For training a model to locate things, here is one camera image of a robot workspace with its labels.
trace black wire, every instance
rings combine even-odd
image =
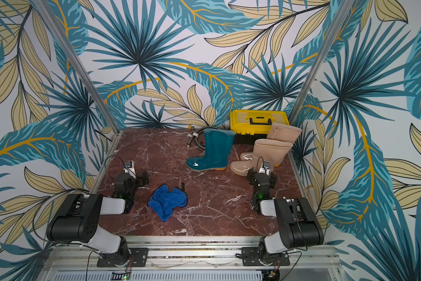
[[[283,281],[284,279],[286,279],[287,278],[287,276],[292,272],[292,270],[293,270],[293,268],[296,266],[296,264],[298,263],[298,261],[299,261],[299,259],[301,258],[301,256],[303,255],[303,252],[300,252],[300,251],[296,251],[295,253],[300,253],[300,255],[299,255],[299,257],[298,257],[298,259],[296,260],[296,262],[295,262],[295,264],[292,266],[292,268],[290,269],[290,271],[289,272],[287,272],[287,274],[280,280],[280,281]]]
[[[95,251],[91,251],[89,254],[89,258],[87,259],[87,268],[85,269],[85,281],[87,281],[87,274],[89,273],[89,262],[90,262],[90,256],[92,255],[92,253],[98,254]]]
[[[133,171],[131,171],[131,170],[129,170],[128,168],[126,168],[126,166],[124,165],[124,161],[123,161],[123,159],[120,157],[120,156],[117,156],[117,155],[109,155],[109,156],[107,156],[107,158],[104,160],[104,167],[106,168],[106,161],[107,161],[107,159],[109,159],[110,157],[117,157],[117,158],[119,158],[120,160],[121,160],[121,163],[123,164],[123,168],[124,169],[126,169],[129,173],[133,173],[133,175],[134,175],[134,177],[137,177],[136,175],[135,175],[135,173],[133,172]],[[109,174],[109,176],[112,178],[112,180],[114,181],[114,178],[111,176],[111,174],[109,173],[109,171],[107,171],[107,173]]]

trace aluminum frame pole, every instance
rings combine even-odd
[[[71,66],[75,69],[76,74],[79,76],[80,80],[84,84],[84,87],[89,92],[97,108],[100,110],[101,114],[104,117],[104,120],[107,122],[107,125],[111,128],[114,134],[118,134],[120,130],[117,124],[115,123],[114,118],[107,110],[106,105],[100,97],[97,88],[93,84],[93,81],[90,79],[90,76],[85,70],[84,65],[81,63],[75,49],[73,49],[73,45],[71,44],[68,37],[65,35],[65,32],[63,31],[60,22],[56,19],[56,15],[48,6],[48,2],[46,0],[32,0],[32,2],[39,11],[40,16],[44,20],[45,24],[48,26],[48,29],[51,31],[53,37],[61,46],[62,50],[65,53],[65,56],[70,61]]]

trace cable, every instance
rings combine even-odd
[[[295,264],[292,266],[292,268],[290,269],[290,271],[287,272],[287,274],[280,281],[284,281],[287,278],[287,276],[292,272],[293,268],[296,266],[296,264],[298,263],[299,259],[303,255],[303,252],[300,252],[300,251],[296,251],[295,253],[300,253],[298,259],[296,260]]]
[[[215,126],[207,126],[207,127],[202,127],[202,128],[199,128],[197,131],[192,131],[192,133],[197,133],[197,134],[199,135],[199,134],[200,134],[202,131],[204,131],[205,129],[218,129],[218,130],[221,130],[221,128],[219,128],[219,127],[215,127]],[[195,143],[196,143],[196,146],[197,146],[197,147],[201,148],[202,150],[206,149],[206,148],[205,148],[205,146],[201,145],[201,144],[198,142],[198,137],[196,137],[196,136],[192,136],[192,137],[189,139],[189,141],[188,141],[188,145],[190,145],[190,143],[191,143],[191,140],[192,140],[192,139],[194,139],[194,140],[195,140]]]
[[[92,255],[92,253],[98,254],[95,251],[91,251],[89,254],[89,258],[87,259],[87,268],[85,269],[85,281],[87,281],[87,274],[89,273],[89,262],[90,262],[90,256]]]
[[[114,178],[111,176],[111,174],[109,173],[109,171],[107,170],[107,167],[106,167],[106,161],[107,161],[107,159],[109,159],[110,157],[117,157],[117,158],[119,158],[120,160],[121,160],[121,163],[123,164],[123,168],[124,169],[126,169],[127,171],[128,171],[128,173],[132,173],[133,175],[134,175],[134,177],[135,178],[137,178],[137,175],[135,175],[135,173],[133,172],[133,171],[131,171],[131,170],[129,170],[128,168],[126,168],[126,166],[124,165],[124,161],[123,161],[123,159],[120,157],[120,156],[117,156],[117,155],[109,155],[109,156],[107,156],[107,158],[104,160],[104,167],[106,168],[106,172],[109,174],[109,176],[112,178],[112,180],[114,181],[114,183],[115,183],[115,180],[114,180]]]

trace tropical leaf wallpaper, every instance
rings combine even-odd
[[[293,157],[349,280],[421,280],[421,1],[356,0],[346,22]]]
[[[290,113],[342,3],[47,1],[121,129]],[[421,280],[421,4],[355,0],[300,106],[292,153],[348,278]],[[113,137],[31,1],[0,0],[0,280],[37,277],[34,231]]]

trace yellow toolbox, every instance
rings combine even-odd
[[[283,111],[240,110],[231,111],[231,131],[242,135],[268,134],[272,123],[289,125]]]

